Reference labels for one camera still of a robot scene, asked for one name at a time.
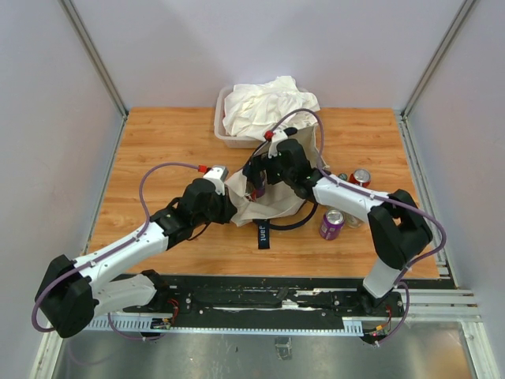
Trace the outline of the red soda can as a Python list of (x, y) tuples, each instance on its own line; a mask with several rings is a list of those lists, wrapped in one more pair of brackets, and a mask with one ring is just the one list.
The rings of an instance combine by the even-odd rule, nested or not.
[(368, 187), (371, 183), (372, 176), (371, 173), (364, 169), (358, 168), (356, 169), (349, 178), (349, 182), (361, 187)]

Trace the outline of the purple soda can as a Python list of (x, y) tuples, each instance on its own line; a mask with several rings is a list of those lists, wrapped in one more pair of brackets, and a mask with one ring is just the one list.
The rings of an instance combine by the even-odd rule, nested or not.
[(266, 182), (264, 179), (260, 180), (260, 184), (258, 186), (254, 186), (252, 182), (247, 181), (245, 187), (245, 197), (249, 201), (257, 201), (265, 194), (265, 190)]
[(345, 225), (345, 217), (338, 209), (329, 209), (323, 214), (319, 233), (324, 240), (335, 240)]

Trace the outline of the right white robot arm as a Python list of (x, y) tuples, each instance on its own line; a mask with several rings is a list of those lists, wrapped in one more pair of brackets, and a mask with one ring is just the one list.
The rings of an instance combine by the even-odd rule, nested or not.
[(377, 315), (407, 265), (433, 240), (421, 210), (405, 190), (372, 191), (330, 174), (321, 162), (310, 163), (294, 139), (280, 142), (276, 149), (274, 156), (252, 155), (243, 174), (255, 187), (282, 182), (301, 199), (337, 208), (369, 225), (377, 259), (358, 288), (357, 305), (365, 315)]

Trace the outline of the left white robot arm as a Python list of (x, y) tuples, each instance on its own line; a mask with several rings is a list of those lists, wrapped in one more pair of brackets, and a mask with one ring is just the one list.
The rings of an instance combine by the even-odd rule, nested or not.
[(209, 175), (197, 178), (141, 229), (84, 257), (54, 258), (36, 292), (35, 311), (50, 322), (46, 330), (61, 338), (75, 336), (94, 317), (121, 308), (144, 305), (158, 313), (168, 305), (167, 290), (145, 275), (121, 281), (117, 276), (190, 240), (202, 225), (229, 223), (236, 211), (223, 180)]

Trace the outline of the cream canvas tote bag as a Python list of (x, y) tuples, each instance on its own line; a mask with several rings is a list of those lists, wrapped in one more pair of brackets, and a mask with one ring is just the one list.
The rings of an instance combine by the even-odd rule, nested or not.
[(249, 201), (245, 197), (245, 187), (248, 179), (237, 171), (226, 180), (226, 187), (237, 214), (231, 221), (242, 227), (253, 223), (257, 227), (257, 242), (260, 250), (270, 248), (271, 231), (292, 231), (307, 224), (316, 214), (317, 206), (313, 205), (307, 216), (286, 225), (272, 223), (272, 220), (297, 214), (305, 204), (305, 200), (283, 182), (275, 185), (266, 184), (265, 194), (257, 201)]

